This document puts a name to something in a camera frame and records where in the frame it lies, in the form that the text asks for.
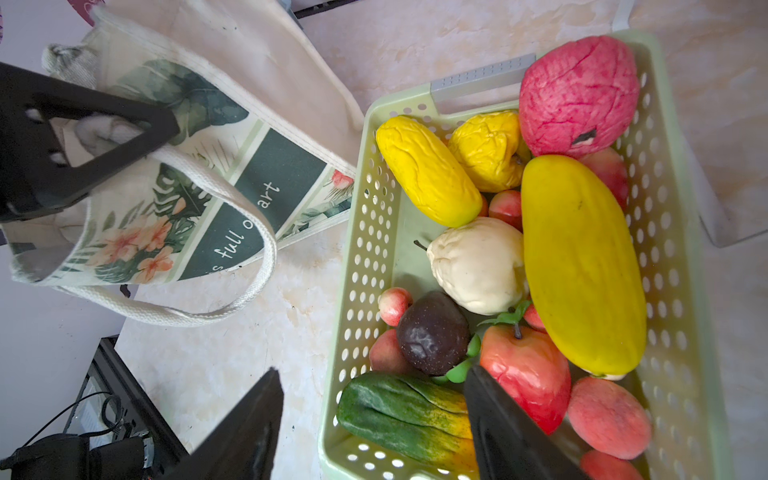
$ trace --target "gray basket handle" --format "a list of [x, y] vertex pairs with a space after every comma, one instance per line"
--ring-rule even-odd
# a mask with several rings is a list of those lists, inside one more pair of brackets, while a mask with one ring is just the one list
[[433, 81], [429, 85], [432, 100], [451, 100], [464, 95], [476, 94], [481, 91], [518, 84], [523, 81], [523, 75], [528, 67], [536, 61], [536, 54], [529, 53], [512, 60], [494, 63], [475, 70], [451, 75]]

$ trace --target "pink peach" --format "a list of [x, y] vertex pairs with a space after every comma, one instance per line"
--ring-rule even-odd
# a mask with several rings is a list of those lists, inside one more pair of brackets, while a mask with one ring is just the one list
[[379, 312], [382, 320], [389, 326], [397, 326], [400, 317], [411, 305], [413, 297], [408, 290], [399, 286], [384, 290], [379, 298]]
[[603, 181], [616, 197], [621, 209], [626, 210], [627, 198], [629, 197], [629, 180], [627, 179], [627, 168], [624, 166], [624, 159], [621, 158], [621, 155], [616, 153], [613, 148], [608, 147], [593, 154], [584, 155], [579, 161]]
[[593, 449], [631, 460], [650, 443], [650, 420], [631, 393], [605, 379], [585, 377], [574, 385], [568, 418]]
[[592, 480], [643, 480], [630, 462], [591, 450], [581, 457], [579, 467]]
[[523, 231], [523, 210], [520, 201], [520, 192], [517, 190], [504, 190], [497, 193], [488, 206], [488, 216], [498, 218], [509, 223], [519, 231]]

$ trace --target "floral print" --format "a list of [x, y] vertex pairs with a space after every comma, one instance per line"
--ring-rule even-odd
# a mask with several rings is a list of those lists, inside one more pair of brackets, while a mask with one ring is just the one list
[[140, 235], [141, 228], [137, 227], [125, 230], [111, 230], [102, 238], [106, 245], [92, 256], [86, 265], [98, 266], [114, 263], [118, 260], [129, 261], [139, 250]]
[[170, 232], [171, 224], [168, 221], [168, 217], [163, 215], [157, 219], [157, 222], [153, 223], [149, 227], [144, 228], [139, 236], [139, 249], [141, 250], [158, 250], [163, 248], [165, 244], [165, 237]]
[[139, 263], [139, 272], [134, 277], [135, 283], [149, 283], [154, 278], [156, 272], [167, 272], [174, 266], [173, 260], [168, 258], [174, 249], [163, 247], [160, 252], [152, 258], [145, 258]]

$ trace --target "light green plastic basket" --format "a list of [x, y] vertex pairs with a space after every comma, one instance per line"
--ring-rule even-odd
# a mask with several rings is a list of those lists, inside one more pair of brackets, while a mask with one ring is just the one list
[[[627, 30], [614, 36], [632, 48], [641, 80], [632, 125], [615, 144], [629, 172], [627, 224], [648, 315], [645, 356], [625, 383], [654, 428], [650, 446], [635, 463], [651, 480], [731, 480], [730, 438], [699, 260], [699, 220], [664, 56], [647, 34]], [[336, 420], [336, 406], [347, 382], [369, 369], [369, 350], [388, 328], [378, 314], [381, 292], [402, 286], [418, 298], [439, 288], [413, 240], [429, 243], [445, 228], [421, 214], [402, 192], [376, 147], [376, 129], [405, 114], [447, 138], [475, 114], [517, 108], [512, 101], [444, 115], [435, 101], [519, 82], [533, 60], [529, 55], [444, 78], [381, 98], [368, 110], [319, 433], [326, 478], [478, 477], [477, 472], [428, 467], [350, 435]], [[569, 425], [554, 440], [574, 460], [584, 451]]]

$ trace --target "green leaf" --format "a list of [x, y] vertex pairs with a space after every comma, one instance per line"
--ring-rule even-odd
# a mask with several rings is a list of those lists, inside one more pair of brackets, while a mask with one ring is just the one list
[[467, 345], [467, 357], [472, 358], [473, 356], [477, 356], [480, 353], [481, 344], [480, 335], [476, 333], [472, 339], [469, 340], [469, 345]]
[[530, 307], [532, 302], [530, 300], [520, 300], [517, 305], [515, 305], [515, 310], [512, 313], [499, 313], [499, 315], [494, 319], [487, 319], [480, 323], [478, 323], [478, 326], [480, 325], [495, 325], [497, 323], [508, 323], [509, 325], [517, 325], [520, 323], [520, 320], [523, 319], [523, 315], [525, 314], [525, 310]]
[[172, 145], [211, 125], [234, 124], [248, 116], [248, 110], [205, 78], [163, 59], [147, 61], [129, 71], [108, 93], [169, 107], [180, 130], [168, 142]]
[[111, 211], [109, 215], [107, 215], [107, 219], [104, 220], [104, 226], [101, 228], [101, 231], [109, 230], [112, 227], [114, 227], [114, 211]]
[[[155, 184], [157, 186], [154, 189], [154, 211], [158, 217], [199, 217], [211, 199], [211, 195], [194, 184], [187, 175], [166, 164], [160, 164]], [[174, 214], [174, 208], [180, 198], [184, 199], [184, 208]]]

